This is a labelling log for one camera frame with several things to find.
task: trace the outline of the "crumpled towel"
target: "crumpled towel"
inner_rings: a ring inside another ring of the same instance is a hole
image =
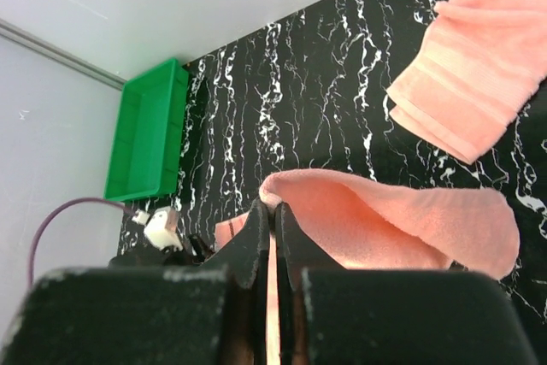
[[[449,0],[435,11],[417,57],[387,90],[391,118],[471,164],[547,75],[547,0]]]
[[[456,260],[499,280],[519,253],[513,211],[490,188],[415,190],[304,169],[271,174],[259,195],[270,210],[288,203],[300,227],[346,268],[446,269]],[[216,225],[217,247],[246,217]]]

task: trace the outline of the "pink fabric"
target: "pink fabric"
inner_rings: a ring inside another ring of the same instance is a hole
[[[401,126],[470,164],[547,75],[547,0],[449,0],[387,93]]]
[[[456,260],[501,279],[519,252],[513,211],[489,188],[415,190],[305,169],[270,175],[259,193],[271,210],[291,205],[301,228],[346,268],[446,269]],[[245,219],[217,224],[217,246]]]

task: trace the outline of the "metal strip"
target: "metal strip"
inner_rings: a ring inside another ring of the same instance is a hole
[[[118,90],[121,90],[126,82],[124,79],[84,62],[66,51],[57,49],[54,45],[44,42],[2,19],[0,19],[0,36]]]

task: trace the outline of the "black marble surface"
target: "black marble surface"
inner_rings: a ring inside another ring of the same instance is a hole
[[[547,91],[472,166],[391,121],[385,88],[417,53],[435,1],[323,0],[191,63],[179,189],[138,205],[172,204],[183,235],[212,243],[215,223],[245,212],[262,180],[283,169],[493,187],[521,230],[517,265],[500,285],[547,361]],[[119,252],[142,235],[124,221]]]

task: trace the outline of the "cable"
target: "cable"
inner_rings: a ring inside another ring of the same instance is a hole
[[[30,289],[32,287],[32,283],[34,282],[34,260],[36,259],[36,249],[38,248],[38,242],[40,241],[40,238],[42,237],[42,234],[45,231],[45,228],[51,223],[51,221],[57,217],[62,211],[65,209],[72,207],[73,205],[80,204],[80,203],[100,203],[100,204],[106,204],[111,207],[116,207],[117,209],[121,209],[125,214],[127,215],[136,215],[136,212],[130,209],[129,207],[126,207],[125,205],[121,203],[115,203],[113,201],[105,200],[104,198],[99,197],[82,197],[82,198],[75,198],[74,200],[67,201],[66,203],[60,205],[51,213],[45,217],[42,224],[40,224],[40,227],[38,227],[38,230],[34,234],[34,238],[31,242],[31,249],[28,254],[28,261],[27,261],[27,271],[26,271],[26,281],[28,284],[28,288]]]

